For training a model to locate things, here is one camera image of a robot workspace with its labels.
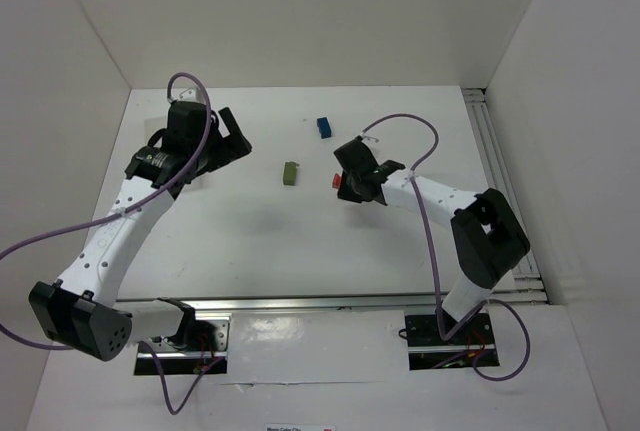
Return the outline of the red wood block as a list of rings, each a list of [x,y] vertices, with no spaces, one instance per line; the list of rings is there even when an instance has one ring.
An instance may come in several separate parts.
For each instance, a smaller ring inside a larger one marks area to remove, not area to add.
[[[335,174],[332,179],[332,188],[339,189],[341,186],[342,176],[340,174]]]

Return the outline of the green arch wood block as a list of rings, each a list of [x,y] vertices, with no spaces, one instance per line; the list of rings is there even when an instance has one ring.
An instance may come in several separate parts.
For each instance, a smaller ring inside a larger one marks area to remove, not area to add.
[[[284,186],[295,186],[297,182],[299,164],[294,161],[284,163],[282,183]]]

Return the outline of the blue wood block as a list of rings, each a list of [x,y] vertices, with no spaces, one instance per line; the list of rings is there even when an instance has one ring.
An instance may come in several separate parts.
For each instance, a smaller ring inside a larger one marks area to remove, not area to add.
[[[316,126],[322,139],[329,139],[332,137],[332,129],[327,117],[319,117],[316,120]]]

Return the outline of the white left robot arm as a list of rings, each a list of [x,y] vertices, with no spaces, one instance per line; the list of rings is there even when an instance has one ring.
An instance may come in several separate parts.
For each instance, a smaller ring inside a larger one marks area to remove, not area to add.
[[[134,258],[184,187],[252,151],[229,108],[217,114],[226,135],[205,116],[201,103],[173,102],[166,127],[132,156],[110,222],[98,227],[54,283],[34,285],[29,303],[49,339],[110,361],[143,340],[165,339],[184,349],[197,343],[197,334],[214,333],[212,325],[197,320],[192,306],[174,298],[115,306]]]

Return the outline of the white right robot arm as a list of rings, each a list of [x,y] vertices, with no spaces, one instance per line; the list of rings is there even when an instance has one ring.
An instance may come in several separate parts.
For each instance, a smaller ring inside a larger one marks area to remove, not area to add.
[[[511,205],[494,188],[482,193],[459,190],[419,176],[399,162],[380,163],[361,137],[337,148],[334,156],[342,168],[339,199],[377,202],[421,215],[433,273],[438,333],[445,341],[488,302],[503,276],[531,249]],[[441,295],[432,223],[451,232],[461,270],[445,296]]]

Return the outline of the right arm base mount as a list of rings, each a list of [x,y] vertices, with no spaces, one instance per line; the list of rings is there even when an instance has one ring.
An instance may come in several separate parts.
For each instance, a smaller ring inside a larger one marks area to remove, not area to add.
[[[434,314],[406,315],[404,320],[398,336],[407,344],[411,371],[471,368],[475,359],[479,367],[499,365],[487,313],[476,315],[448,341],[440,337]]]

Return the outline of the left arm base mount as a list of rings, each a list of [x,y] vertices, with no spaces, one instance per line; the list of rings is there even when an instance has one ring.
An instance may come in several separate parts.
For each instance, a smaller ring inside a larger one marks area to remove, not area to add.
[[[228,313],[197,313],[196,327],[189,331],[182,344],[167,337],[147,340],[139,345],[134,367],[135,376],[157,376],[149,349],[157,355],[167,376],[225,375],[228,369],[227,351],[230,339],[231,315]]]

